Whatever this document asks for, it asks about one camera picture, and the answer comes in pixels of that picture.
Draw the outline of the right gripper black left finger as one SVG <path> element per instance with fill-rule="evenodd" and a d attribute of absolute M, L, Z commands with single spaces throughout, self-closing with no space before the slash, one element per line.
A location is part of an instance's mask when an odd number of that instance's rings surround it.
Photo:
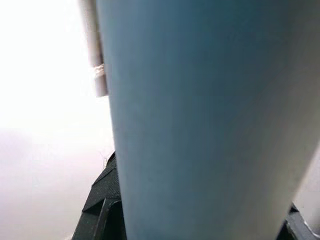
<path fill-rule="evenodd" d="M 127 238 L 116 154 L 94 181 L 88 194 L 73 240 L 125 240 Z"/>

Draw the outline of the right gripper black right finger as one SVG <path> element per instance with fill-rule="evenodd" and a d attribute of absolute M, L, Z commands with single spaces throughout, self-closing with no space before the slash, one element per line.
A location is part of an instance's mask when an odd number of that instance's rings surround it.
<path fill-rule="evenodd" d="M 320 235 L 311 230 L 298 208 L 292 203 L 276 240 L 319 239 Z"/>

